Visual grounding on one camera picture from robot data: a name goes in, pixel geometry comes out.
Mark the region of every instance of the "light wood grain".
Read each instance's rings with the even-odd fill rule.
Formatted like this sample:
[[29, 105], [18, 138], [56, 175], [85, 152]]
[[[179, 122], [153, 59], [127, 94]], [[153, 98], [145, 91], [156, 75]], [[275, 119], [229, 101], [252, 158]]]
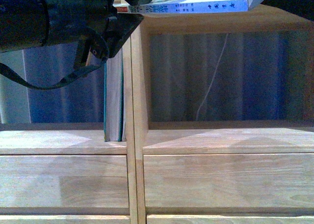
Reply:
[[0, 154], [126, 154], [126, 142], [104, 142], [103, 130], [0, 131]]
[[314, 28], [309, 31], [308, 62], [306, 66], [306, 82], [304, 91], [304, 119], [314, 120]]
[[132, 82], [133, 82], [133, 110], [134, 110], [134, 139], [137, 182], [137, 210], [138, 223], [146, 223], [144, 182], [143, 182], [143, 154], [142, 147], [148, 132], [148, 86], [147, 66], [149, 56], [148, 40], [145, 27], [140, 25], [131, 35], [132, 50]]
[[0, 216], [2, 224], [129, 224], [127, 216]]
[[147, 224], [312, 224], [314, 217], [225, 217], [205, 215], [149, 215]]
[[271, 122], [222, 122], [221, 125], [218, 122], [217, 125], [198, 124], [208, 129], [150, 130], [143, 153], [313, 153], [314, 127], [310, 127], [311, 124], [294, 127], [294, 123], [282, 122], [274, 127], [263, 127], [271, 126]]
[[0, 208], [115, 208], [128, 215], [126, 156], [0, 156]]
[[278, 8], [259, 5], [248, 12], [145, 17], [150, 35], [310, 30], [314, 23]]
[[128, 141], [128, 181], [131, 224], [137, 224], [137, 189], [134, 142], [131, 39], [123, 46], [124, 94], [126, 97], [126, 130]]
[[145, 155], [146, 206], [313, 209], [313, 164], [314, 154]]

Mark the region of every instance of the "wooden shelf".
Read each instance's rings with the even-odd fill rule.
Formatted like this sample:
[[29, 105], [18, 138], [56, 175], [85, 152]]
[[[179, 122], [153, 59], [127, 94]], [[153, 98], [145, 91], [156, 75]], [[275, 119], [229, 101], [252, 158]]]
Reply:
[[102, 123], [1, 125], [0, 154], [127, 154], [126, 142], [105, 142]]
[[306, 121], [151, 123], [143, 154], [313, 153], [313, 126]]
[[310, 30], [314, 22], [284, 10], [259, 5], [248, 12], [145, 17], [148, 34], [198, 34]]

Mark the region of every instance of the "book spine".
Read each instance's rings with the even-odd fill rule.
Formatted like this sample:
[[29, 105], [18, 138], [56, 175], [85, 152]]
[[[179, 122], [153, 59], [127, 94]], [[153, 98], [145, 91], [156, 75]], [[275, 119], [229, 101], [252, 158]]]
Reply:
[[197, 14], [229, 13], [249, 10], [247, 0], [228, 0], [197, 3], [145, 4], [117, 7], [120, 13], [130, 14]]

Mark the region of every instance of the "teal book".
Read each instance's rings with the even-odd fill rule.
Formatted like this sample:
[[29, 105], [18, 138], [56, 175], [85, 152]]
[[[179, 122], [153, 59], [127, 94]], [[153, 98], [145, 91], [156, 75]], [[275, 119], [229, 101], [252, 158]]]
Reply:
[[123, 141], [125, 140], [125, 110], [122, 50], [106, 63], [104, 100], [105, 141]]

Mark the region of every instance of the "camera strap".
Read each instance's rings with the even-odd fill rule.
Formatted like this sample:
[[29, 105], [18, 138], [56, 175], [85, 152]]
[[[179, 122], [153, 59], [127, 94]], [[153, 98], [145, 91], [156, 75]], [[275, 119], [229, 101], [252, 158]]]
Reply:
[[26, 86], [27, 88], [30, 88], [30, 89], [52, 90], [52, 89], [58, 89], [58, 88], [64, 87], [64, 86], [76, 81], [77, 79], [87, 75], [88, 73], [91, 73], [91, 72], [101, 68], [104, 65], [105, 65], [105, 61], [103, 61], [99, 66], [88, 65], [85, 67], [80, 67], [80, 68], [74, 70], [69, 75], [62, 78], [58, 83], [51, 85], [51, 86], [44, 86], [44, 87], [35, 86], [35, 85], [28, 83], [20, 75], [18, 75], [15, 71], [13, 71], [10, 67], [8, 67], [7, 65], [5, 65], [3, 63], [0, 63], [0, 74], [5, 76], [6, 78], [18, 83], [18, 84], [20, 84], [20, 85]]

